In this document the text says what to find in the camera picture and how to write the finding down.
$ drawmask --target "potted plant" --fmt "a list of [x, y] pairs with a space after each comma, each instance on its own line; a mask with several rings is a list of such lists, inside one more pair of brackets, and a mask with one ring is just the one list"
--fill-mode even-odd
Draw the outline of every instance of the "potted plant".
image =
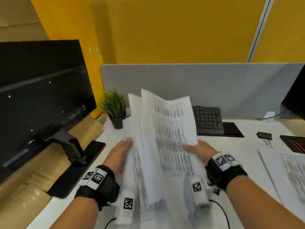
[[126, 100], [116, 91], [105, 92], [104, 101], [99, 107], [108, 114], [115, 129], [123, 128], [123, 120], [126, 118]]

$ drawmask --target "paper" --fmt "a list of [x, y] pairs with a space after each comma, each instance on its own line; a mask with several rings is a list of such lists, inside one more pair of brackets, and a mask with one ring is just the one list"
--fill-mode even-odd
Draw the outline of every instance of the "paper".
[[206, 178], [198, 157], [183, 149], [183, 144], [197, 144], [190, 99], [166, 101], [144, 89], [142, 98], [128, 97], [132, 116], [124, 120], [124, 131], [134, 145], [123, 187], [137, 186], [141, 220], [167, 209], [174, 228], [187, 228], [195, 214], [190, 177]]
[[276, 150], [260, 154], [283, 206], [305, 222], [305, 155]]

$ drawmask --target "person's left hand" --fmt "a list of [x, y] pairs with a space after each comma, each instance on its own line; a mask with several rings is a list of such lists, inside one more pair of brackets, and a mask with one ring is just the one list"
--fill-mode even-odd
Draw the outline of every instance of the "person's left hand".
[[117, 178], [123, 171], [127, 151], [132, 146], [131, 138], [120, 141], [108, 154], [103, 165], [108, 166]]

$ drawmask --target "hand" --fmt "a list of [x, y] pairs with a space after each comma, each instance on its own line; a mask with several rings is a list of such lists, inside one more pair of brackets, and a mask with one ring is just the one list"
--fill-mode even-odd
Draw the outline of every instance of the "hand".
[[103, 165], [108, 166], [114, 176], [117, 178], [122, 172], [125, 164], [125, 158], [127, 151], [132, 146], [131, 138], [127, 138], [126, 141], [120, 141], [108, 154]]
[[188, 152], [198, 154], [204, 165], [207, 165], [211, 157], [218, 153], [217, 150], [203, 140], [198, 140], [198, 145], [184, 144], [183, 148]]

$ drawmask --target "gray partition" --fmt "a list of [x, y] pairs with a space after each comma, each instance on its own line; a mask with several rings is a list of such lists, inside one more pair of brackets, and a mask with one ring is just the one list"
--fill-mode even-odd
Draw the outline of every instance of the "gray partition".
[[224, 118], [260, 118], [280, 104], [304, 63], [103, 65], [106, 90], [141, 95], [141, 88], [192, 105], [220, 107]]

